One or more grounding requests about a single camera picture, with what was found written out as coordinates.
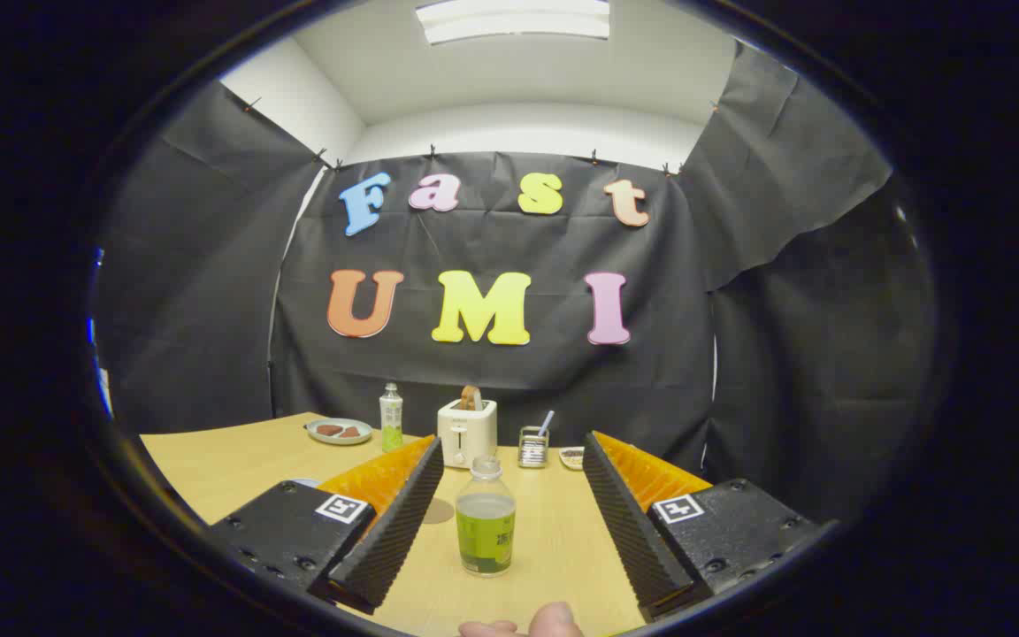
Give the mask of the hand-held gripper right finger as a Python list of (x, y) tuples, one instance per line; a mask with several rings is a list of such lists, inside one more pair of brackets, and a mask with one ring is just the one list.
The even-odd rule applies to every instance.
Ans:
[(822, 532), (752, 481), (712, 484), (602, 432), (587, 433), (583, 471), (648, 622), (747, 583)]

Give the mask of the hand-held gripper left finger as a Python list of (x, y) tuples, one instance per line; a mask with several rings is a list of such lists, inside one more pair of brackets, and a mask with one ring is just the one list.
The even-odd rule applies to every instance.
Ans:
[(279, 481), (210, 534), (255, 575), (372, 614), (399, 575), (442, 471), (441, 441), (428, 435), (318, 487)]

